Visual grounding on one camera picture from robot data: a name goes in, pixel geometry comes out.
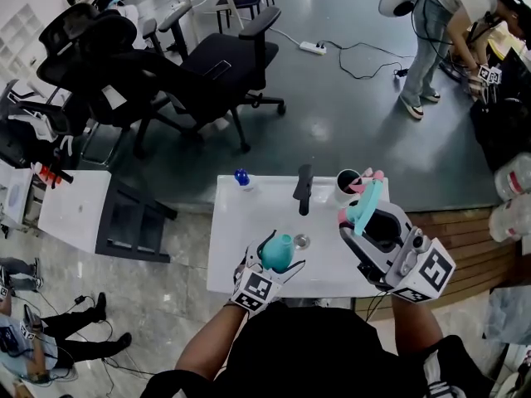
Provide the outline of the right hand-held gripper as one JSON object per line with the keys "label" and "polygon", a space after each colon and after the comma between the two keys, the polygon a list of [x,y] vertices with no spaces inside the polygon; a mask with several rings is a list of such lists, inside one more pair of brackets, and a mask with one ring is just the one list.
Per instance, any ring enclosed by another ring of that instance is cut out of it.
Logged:
{"label": "right hand-held gripper", "polygon": [[340,225],[339,234],[369,283],[410,303],[438,299],[455,270],[440,241],[412,227],[404,210],[391,202],[378,202],[373,237],[356,235],[349,225]]}

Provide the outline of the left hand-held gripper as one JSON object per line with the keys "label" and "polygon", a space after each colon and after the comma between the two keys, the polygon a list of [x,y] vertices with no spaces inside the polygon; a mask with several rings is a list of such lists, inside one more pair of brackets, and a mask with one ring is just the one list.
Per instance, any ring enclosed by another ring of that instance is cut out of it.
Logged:
{"label": "left hand-held gripper", "polygon": [[244,256],[233,274],[234,288],[229,302],[245,309],[249,314],[256,314],[266,308],[280,292],[282,284],[286,284],[305,266],[306,260],[300,260],[282,273],[272,270],[272,278],[264,270],[261,252],[264,246],[273,239],[276,230],[268,236],[254,239],[244,252]]}

